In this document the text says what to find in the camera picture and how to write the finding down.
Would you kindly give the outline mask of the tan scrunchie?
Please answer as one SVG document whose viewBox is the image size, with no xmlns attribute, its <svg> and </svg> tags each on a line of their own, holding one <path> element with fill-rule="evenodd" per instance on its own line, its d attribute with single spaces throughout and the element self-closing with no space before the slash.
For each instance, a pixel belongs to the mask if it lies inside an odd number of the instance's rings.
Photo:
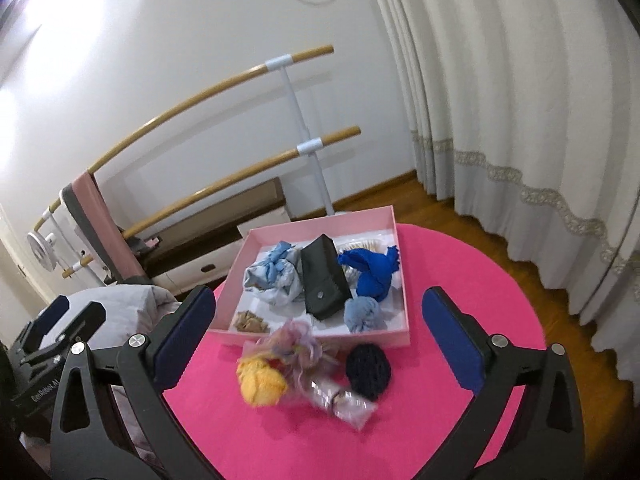
<svg viewBox="0 0 640 480">
<path fill-rule="evenodd" d="M 265 334 L 270 332 L 269 324 L 252 311 L 241 311 L 235 315 L 233 327 L 240 333 Z"/>
</svg>

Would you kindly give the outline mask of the yellow knitted toy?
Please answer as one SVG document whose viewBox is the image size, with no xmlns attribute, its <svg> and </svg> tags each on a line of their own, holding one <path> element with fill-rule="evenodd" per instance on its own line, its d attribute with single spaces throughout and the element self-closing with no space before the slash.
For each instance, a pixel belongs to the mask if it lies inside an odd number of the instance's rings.
<svg viewBox="0 0 640 480">
<path fill-rule="evenodd" d="M 275 406 L 288 394 L 288 380 L 281 372 L 281 360 L 272 352 L 242 356 L 236 366 L 241 396 L 252 408 Z"/>
</svg>

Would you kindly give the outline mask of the dark navy knitted ball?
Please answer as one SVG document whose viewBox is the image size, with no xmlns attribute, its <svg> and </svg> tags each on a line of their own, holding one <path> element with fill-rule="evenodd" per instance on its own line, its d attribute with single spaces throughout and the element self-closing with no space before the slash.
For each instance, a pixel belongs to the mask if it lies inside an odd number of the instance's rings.
<svg viewBox="0 0 640 480">
<path fill-rule="evenodd" d="M 345 375 L 360 396 L 376 401 L 392 379 L 392 368 L 385 352 L 376 344 L 358 344 L 346 356 Z"/>
</svg>

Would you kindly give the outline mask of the clear plastic packet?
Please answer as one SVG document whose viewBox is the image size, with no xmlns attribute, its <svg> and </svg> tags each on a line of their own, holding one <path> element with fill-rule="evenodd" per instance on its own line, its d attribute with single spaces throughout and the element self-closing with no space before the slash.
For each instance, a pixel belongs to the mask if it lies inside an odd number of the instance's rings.
<svg viewBox="0 0 640 480">
<path fill-rule="evenodd" d="M 318 410 L 326 412 L 356 430 L 366 426 L 378 410 L 378 406 L 373 401 L 326 377 L 311 378 L 307 398 Z"/>
</svg>

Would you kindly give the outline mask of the purple organza ribbon bow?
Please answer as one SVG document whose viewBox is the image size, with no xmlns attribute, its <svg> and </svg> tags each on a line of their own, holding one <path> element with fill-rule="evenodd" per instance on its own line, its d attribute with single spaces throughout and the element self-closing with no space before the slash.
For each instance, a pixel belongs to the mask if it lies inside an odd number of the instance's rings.
<svg viewBox="0 0 640 480">
<path fill-rule="evenodd" d="M 304 321 L 285 322 L 272 334 L 247 341 L 241 358 L 259 352 L 272 352 L 281 360 L 279 368 L 290 388 L 280 402 L 301 398 L 307 392 L 312 376 L 331 376 L 342 367 L 338 351 L 318 341 L 311 325 Z"/>
</svg>

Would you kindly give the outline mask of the light blue sock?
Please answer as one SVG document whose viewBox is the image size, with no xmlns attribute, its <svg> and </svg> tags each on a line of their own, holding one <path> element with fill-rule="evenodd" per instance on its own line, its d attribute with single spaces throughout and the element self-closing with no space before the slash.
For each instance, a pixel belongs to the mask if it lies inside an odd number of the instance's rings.
<svg viewBox="0 0 640 480">
<path fill-rule="evenodd" d="M 345 302 L 344 324 L 351 333 L 385 330 L 386 322 L 378 302 L 371 297 L 358 296 Z"/>
</svg>

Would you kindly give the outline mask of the grey white duvet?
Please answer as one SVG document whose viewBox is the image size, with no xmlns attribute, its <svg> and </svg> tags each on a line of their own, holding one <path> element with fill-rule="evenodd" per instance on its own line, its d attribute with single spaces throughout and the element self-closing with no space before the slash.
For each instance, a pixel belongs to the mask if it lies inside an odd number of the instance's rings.
<svg viewBox="0 0 640 480">
<path fill-rule="evenodd" d="M 53 344 L 66 326 L 91 301 L 102 304 L 105 322 L 89 338 L 91 350 L 121 347 L 137 333 L 148 334 L 160 320 L 175 312 L 180 302 L 171 292 L 155 285 L 113 285 L 88 288 L 67 297 L 68 311 L 43 337 L 40 347 Z"/>
</svg>

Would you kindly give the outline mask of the pink grey hanging towel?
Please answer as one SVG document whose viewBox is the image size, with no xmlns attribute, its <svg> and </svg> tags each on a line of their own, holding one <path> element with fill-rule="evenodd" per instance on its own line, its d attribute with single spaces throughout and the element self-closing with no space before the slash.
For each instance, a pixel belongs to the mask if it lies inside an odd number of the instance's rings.
<svg viewBox="0 0 640 480">
<path fill-rule="evenodd" d="M 118 284 L 149 285 L 142 266 L 119 231 L 92 174 L 85 171 L 61 191 L 62 203 L 93 253 Z"/>
</svg>

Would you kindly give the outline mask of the brown top storage bench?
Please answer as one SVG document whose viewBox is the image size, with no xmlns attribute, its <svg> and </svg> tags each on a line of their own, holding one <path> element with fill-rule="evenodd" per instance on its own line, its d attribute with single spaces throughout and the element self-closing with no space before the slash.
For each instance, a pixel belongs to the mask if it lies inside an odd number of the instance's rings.
<svg viewBox="0 0 640 480">
<path fill-rule="evenodd" d="M 290 220 L 281 181 L 273 178 L 161 230 L 141 265 L 158 286 L 185 294 L 224 278 L 250 230 Z"/>
</svg>

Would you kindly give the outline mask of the wooden ballet bar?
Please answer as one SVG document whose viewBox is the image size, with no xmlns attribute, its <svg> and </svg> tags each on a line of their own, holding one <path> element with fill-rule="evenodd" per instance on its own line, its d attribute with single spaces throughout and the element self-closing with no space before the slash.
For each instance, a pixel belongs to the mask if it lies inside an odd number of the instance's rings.
<svg viewBox="0 0 640 480">
<path fill-rule="evenodd" d="M 218 82 L 218 84 L 214 84 L 213 86 L 194 94 L 194 96 L 190 96 L 190 98 L 187 98 L 186 100 L 171 107 L 169 110 L 166 110 L 166 112 L 150 119 L 140 128 L 134 130 L 134 132 L 130 133 L 129 136 L 126 136 L 126 138 L 123 138 L 107 152 L 102 154 L 91 166 L 88 167 L 87 171 L 89 174 L 95 174 L 122 151 L 125 151 L 126 148 L 130 147 L 130 145 L 137 142 L 137 140 L 142 139 L 151 131 L 157 129 L 163 124 L 166 124 L 166 122 L 169 122 L 172 118 L 190 110 L 201 102 L 204 102 L 213 96 L 218 96 L 221 92 L 230 90 L 240 84 L 244 84 L 244 82 L 253 80 L 270 72 L 275 72 L 281 68 L 287 68 L 288 66 L 292 66 L 297 63 L 303 63 L 313 60 L 314 58 L 320 58 L 320 56 L 323 55 L 332 54 L 334 51 L 335 49 L 332 44 L 325 44 L 324 46 L 315 47 L 302 52 L 282 54 L 275 58 L 270 58 L 262 64 L 243 70 L 242 73 L 224 79 L 223 81 Z"/>
<path fill-rule="evenodd" d="M 296 158 L 311 157 L 311 155 L 316 154 L 318 151 L 322 150 L 322 148 L 327 148 L 330 145 L 337 144 L 338 142 L 353 138 L 354 136 L 359 136 L 360 134 L 360 128 L 358 126 L 352 126 L 335 131 L 334 133 L 326 134 L 325 136 L 316 136 L 315 138 L 297 144 L 295 148 L 290 148 L 289 150 L 286 150 L 279 154 L 272 155 L 265 158 L 264 160 L 261 160 L 260 162 L 255 162 L 253 165 L 235 171 L 233 174 L 230 174 L 230 176 L 219 179 L 211 183 L 210 185 L 207 185 L 205 188 L 201 188 L 191 195 L 183 197 L 181 200 L 177 200 L 175 203 L 166 206 L 160 211 L 157 211 L 155 214 L 152 214 L 152 216 L 149 216 L 148 218 L 137 222 L 131 228 L 122 232 L 122 237 L 124 238 L 124 240 L 129 240 L 131 237 L 138 235 L 146 229 L 149 229 L 150 226 L 154 226 L 154 224 L 160 223 L 161 221 L 164 221 L 165 219 L 173 216 L 177 212 L 182 211 L 183 209 L 186 209 L 200 202 L 201 200 L 205 200 L 207 197 L 221 192 L 226 188 L 230 188 L 230 186 L 232 185 L 240 183 L 248 178 L 257 176 L 258 174 L 261 174 L 262 172 L 269 169 L 276 168 L 277 166 L 283 165 L 286 162 L 290 162 L 291 160 L 294 160 Z M 123 140 L 119 144 L 116 144 L 114 148 L 111 148 L 108 152 L 106 152 L 105 155 L 99 158 L 92 166 L 90 166 L 88 172 L 90 172 L 90 174 L 94 174 L 96 170 L 101 169 L 113 158 L 115 158 L 116 155 L 118 155 L 126 148 L 125 140 Z M 70 268 L 64 269 L 62 278 L 70 278 L 72 275 L 92 263 L 93 259 L 93 256 L 82 257 Z"/>
</svg>

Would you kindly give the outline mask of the white blue patterned cloth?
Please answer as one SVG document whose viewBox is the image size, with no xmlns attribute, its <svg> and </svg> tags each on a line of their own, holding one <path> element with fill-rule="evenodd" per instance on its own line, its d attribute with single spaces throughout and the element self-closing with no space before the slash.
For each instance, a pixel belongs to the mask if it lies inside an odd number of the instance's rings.
<svg viewBox="0 0 640 480">
<path fill-rule="evenodd" d="M 270 307 L 292 304 L 304 290 L 300 248 L 281 240 L 245 269 L 243 287 Z"/>
</svg>

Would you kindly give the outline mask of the black pouch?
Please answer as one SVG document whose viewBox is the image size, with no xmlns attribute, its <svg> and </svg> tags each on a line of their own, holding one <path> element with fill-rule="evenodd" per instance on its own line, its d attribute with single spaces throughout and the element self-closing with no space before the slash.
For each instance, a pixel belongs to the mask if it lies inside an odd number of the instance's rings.
<svg viewBox="0 0 640 480">
<path fill-rule="evenodd" d="M 321 234 L 300 252 L 306 312 L 318 321 L 330 318 L 352 298 L 332 238 Z"/>
</svg>

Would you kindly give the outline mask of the pink shallow box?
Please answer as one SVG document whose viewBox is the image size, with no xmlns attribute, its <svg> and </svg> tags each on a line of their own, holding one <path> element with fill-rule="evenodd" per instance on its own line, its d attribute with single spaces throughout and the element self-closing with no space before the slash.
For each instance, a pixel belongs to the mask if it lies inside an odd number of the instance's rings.
<svg viewBox="0 0 640 480">
<path fill-rule="evenodd" d="M 296 321 L 324 344 L 410 342 L 399 235 L 390 206 L 251 230 L 209 326 L 242 346 Z"/>
</svg>

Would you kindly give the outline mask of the cream curtain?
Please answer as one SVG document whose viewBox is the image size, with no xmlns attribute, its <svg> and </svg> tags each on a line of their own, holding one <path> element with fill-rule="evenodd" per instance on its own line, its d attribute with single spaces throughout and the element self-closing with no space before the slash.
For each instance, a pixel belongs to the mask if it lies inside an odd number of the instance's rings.
<svg viewBox="0 0 640 480">
<path fill-rule="evenodd" d="M 376 0 L 418 177 L 639 379 L 639 35 L 618 0 Z"/>
</svg>

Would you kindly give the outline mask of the white bar stand post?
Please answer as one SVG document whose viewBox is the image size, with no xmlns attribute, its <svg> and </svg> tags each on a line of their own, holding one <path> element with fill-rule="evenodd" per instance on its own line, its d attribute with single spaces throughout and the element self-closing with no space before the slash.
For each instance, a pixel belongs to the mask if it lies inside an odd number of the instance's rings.
<svg viewBox="0 0 640 480">
<path fill-rule="evenodd" d="M 319 138 L 311 137 L 311 133 L 305 122 L 291 79 L 288 76 L 288 66 L 293 64 L 294 60 L 292 54 L 279 55 L 275 58 L 270 58 L 270 60 L 265 62 L 268 72 L 278 72 L 281 76 L 285 95 L 288 99 L 288 105 L 290 106 L 290 110 L 294 117 L 300 140 L 302 140 L 302 142 L 299 143 L 299 147 L 303 149 L 300 154 L 308 160 L 308 166 L 314 175 L 314 180 L 316 181 L 318 192 L 322 199 L 322 204 L 326 210 L 326 214 L 333 216 L 335 214 L 335 210 L 317 155 L 317 152 L 322 148 L 323 144 Z"/>
</svg>

